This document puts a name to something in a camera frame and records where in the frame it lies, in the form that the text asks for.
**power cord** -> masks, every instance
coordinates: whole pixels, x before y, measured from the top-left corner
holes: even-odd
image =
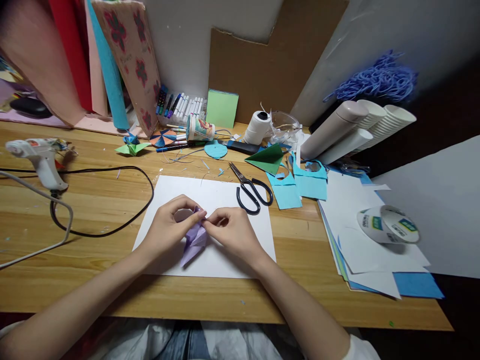
[[[44,192],[36,189],[35,187],[30,185],[29,183],[21,180],[20,178],[14,176],[14,175],[8,174],[7,172],[4,172],[4,171],[8,171],[8,172],[16,172],[16,173],[36,173],[35,170],[0,168],[0,175],[4,175],[4,176],[6,176],[10,179],[13,179],[13,180],[21,183],[22,185],[26,186],[27,188],[35,191],[37,194],[40,194],[44,197],[47,197],[50,200],[50,216],[51,216],[51,219],[53,220],[55,225],[57,225],[60,229],[65,230],[65,231],[68,229],[69,233],[79,235],[79,236],[83,236],[83,237],[104,238],[104,237],[107,237],[109,235],[115,234],[116,232],[118,232],[118,231],[122,230],[123,228],[127,227],[129,224],[131,224],[133,221],[135,221],[135,219],[138,218],[149,207],[150,203],[154,199],[154,185],[153,185],[152,181],[150,180],[149,176],[141,168],[136,167],[136,166],[131,166],[131,165],[109,167],[109,168],[87,168],[87,169],[82,169],[82,170],[71,170],[71,171],[59,171],[58,172],[59,174],[84,174],[84,173],[98,173],[98,172],[106,172],[106,171],[114,171],[114,170],[127,170],[127,169],[137,170],[137,171],[141,172],[146,177],[146,179],[148,180],[148,183],[150,184],[150,188],[151,188],[150,200],[148,200],[146,205],[136,215],[134,215],[130,220],[128,220],[126,223],[124,223],[123,225],[117,227],[116,229],[114,229],[112,231],[109,231],[109,232],[106,232],[106,233],[101,233],[101,234],[89,234],[89,233],[75,231],[75,230],[70,229],[70,227],[72,225],[72,221],[73,221],[73,213],[71,214],[71,219],[70,219],[69,224],[67,225],[67,227],[65,227],[64,225],[62,225],[59,222],[59,220],[57,218],[57,215],[55,214],[55,208],[57,207],[57,204],[64,205],[67,209],[70,209],[70,210],[71,210],[71,207],[69,205],[67,205],[66,203],[58,200],[58,197],[60,196],[60,192],[51,191],[51,196],[48,196]]]
[[[15,180],[17,183],[19,184],[22,184],[24,187],[27,187],[29,188],[30,190],[36,192],[37,194],[47,198],[50,200],[50,204],[60,204],[60,205],[63,205],[64,207],[66,207],[68,209],[68,213],[70,215],[70,218],[68,220],[68,225],[66,227],[63,227],[63,230],[65,230],[65,237],[63,238],[62,241],[56,243],[55,245],[52,245],[52,246],[48,246],[48,247],[45,247],[41,250],[38,250],[38,251],[35,251],[35,252],[32,252],[31,254],[28,254],[28,255],[25,255],[25,256],[22,256],[22,257],[19,257],[15,260],[12,260],[12,261],[9,261],[9,262],[5,262],[3,264],[0,264],[0,269],[2,268],[6,268],[10,265],[13,265],[13,264],[16,264],[16,263],[19,263],[21,262],[22,260],[25,260],[25,259],[28,259],[28,258],[31,258],[35,255],[38,255],[38,254],[41,254],[41,253],[44,253],[48,250],[51,250],[53,248],[56,248],[56,247],[59,247],[60,245],[63,245],[65,244],[65,242],[67,241],[67,239],[69,238],[69,234],[71,232],[71,227],[72,227],[72,222],[74,220],[74,211],[72,210],[72,208],[70,207],[70,205],[68,205],[67,203],[63,202],[63,201],[60,201],[58,200],[57,198],[54,198],[50,195],[48,195],[47,193],[43,192],[43,191],[40,191],[38,190],[36,187],[34,187],[33,185],[29,184],[28,182],[26,182],[25,180],[22,180],[21,178],[15,176],[15,175],[12,175],[8,172],[4,172],[4,171],[0,171],[0,175],[2,176],[5,176],[7,178],[10,178],[12,180]]]

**wooden desk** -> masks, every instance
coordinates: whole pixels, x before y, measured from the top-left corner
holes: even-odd
[[[234,134],[246,126],[236,124]],[[197,152],[192,163],[166,163],[166,158],[147,148],[140,157],[114,151],[123,141],[118,136],[82,130],[0,122],[0,167],[31,169],[27,159],[17,159],[4,147],[6,141],[60,137],[75,145],[79,156],[69,170],[135,165],[156,183],[158,176],[202,177],[200,158],[210,166],[205,179],[216,180],[217,169],[235,162],[248,177],[268,184],[266,175],[243,161],[245,155],[229,150],[223,161]],[[176,152],[165,154],[167,158]],[[63,199],[73,207],[73,228],[87,233],[114,229],[138,212],[149,199],[146,179],[137,171],[70,174]],[[223,181],[229,170],[222,175]],[[37,178],[27,181],[42,188]],[[10,261],[63,237],[49,215],[46,199],[10,179],[0,180],[0,261]],[[437,301],[404,297],[395,301],[373,293],[349,291],[337,275],[322,218],[315,201],[303,207],[279,211],[269,208],[278,264],[318,299],[346,327],[452,330]],[[58,210],[64,224],[67,212]],[[0,312],[36,313],[75,289],[132,251],[143,215],[133,224],[105,238],[70,236],[64,246],[0,270]],[[105,315],[120,317],[199,319],[215,321],[282,323],[275,304],[254,279],[201,278],[143,275],[108,308]]]

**hand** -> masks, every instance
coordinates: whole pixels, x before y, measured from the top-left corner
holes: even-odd
[[[255,235],[247,212],[240,207],[218,208],[202,225],[208,235],[249,265],[264,255],[268,256]]]
[[[187,231],[207,215],[205,210],[201,210],[182,222],[176,222],[175,213],[180,209],[193,211],[197,206],[200,208],[195,201],[183,194],[160,206],[138,250],[151,261],[167,253],[183,239]]]

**floral patterned board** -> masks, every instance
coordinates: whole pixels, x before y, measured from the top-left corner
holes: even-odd
[[[138,1],[92,0],[98,22],[130,95],[138,122],[150,137],[157,127],[155,115],[160,78],[145,5]]]

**purple origami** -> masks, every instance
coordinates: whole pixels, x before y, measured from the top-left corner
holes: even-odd
[[[196,206],[193,213],[199,212],[201,209]],[[186,243],[183,249],[183,256],[181,258],[180,266],[184,267],[190,260],[192,260],[206,245],[207,232],[199,221],[186,233]]]

